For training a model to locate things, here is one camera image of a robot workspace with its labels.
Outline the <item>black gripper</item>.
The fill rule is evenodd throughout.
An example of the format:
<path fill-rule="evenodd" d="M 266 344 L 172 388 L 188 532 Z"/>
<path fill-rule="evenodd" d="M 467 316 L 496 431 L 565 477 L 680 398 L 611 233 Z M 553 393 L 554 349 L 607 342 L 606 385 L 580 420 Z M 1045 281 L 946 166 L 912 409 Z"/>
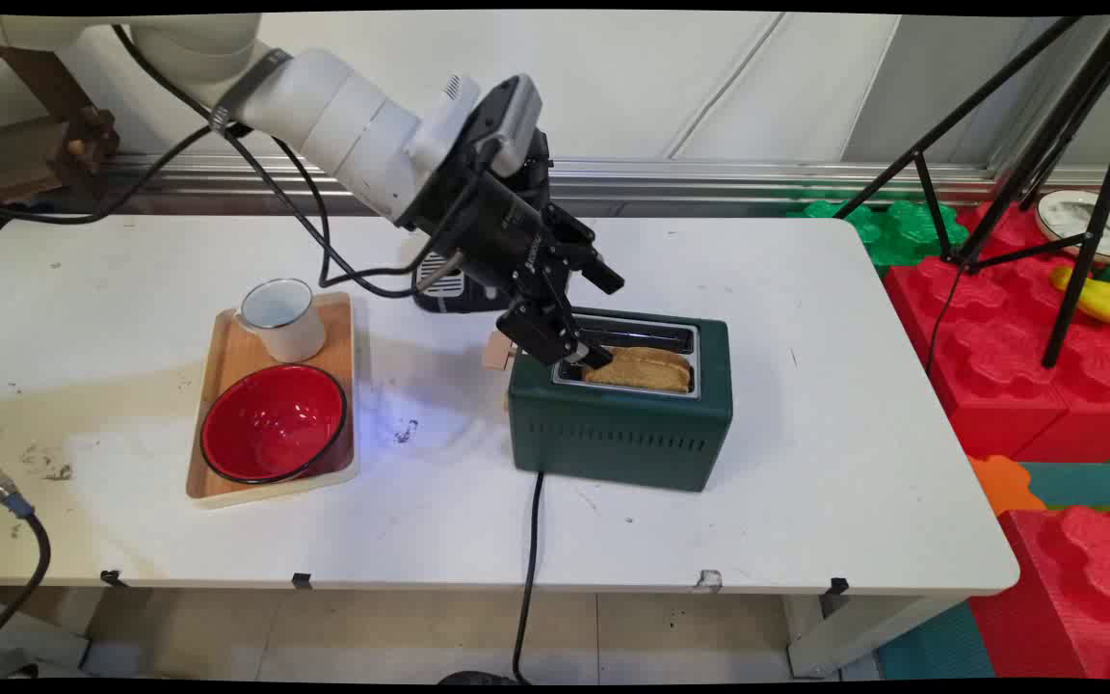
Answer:
<path fill-rule="evenodd" d="M 519 170 L 508 177 L 481 162 L 495 148 L 461 135 L 402 214 L 400 227 L 428 237 L 410 268 L 407 293 L 418 305 L 436 305 L 441 282 L 463 281 L 446 302 L 508 305 L 496 329 L 543 365 L 605 368 L 613 353 L 572 315 L 569 273 L 608 295 L 625 280 L 595 248 L 594 230 L 551 201 L 546 133 L 533 128 Z"/>

